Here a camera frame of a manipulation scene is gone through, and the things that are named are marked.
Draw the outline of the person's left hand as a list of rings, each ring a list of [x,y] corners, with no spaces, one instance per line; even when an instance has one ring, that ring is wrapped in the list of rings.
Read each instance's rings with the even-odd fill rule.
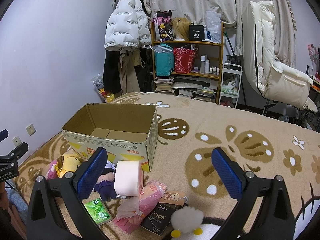
[[[9,207],[8,195],[5,189],[5,182],[0,182],[0,207],[3,210],[6,210]]]

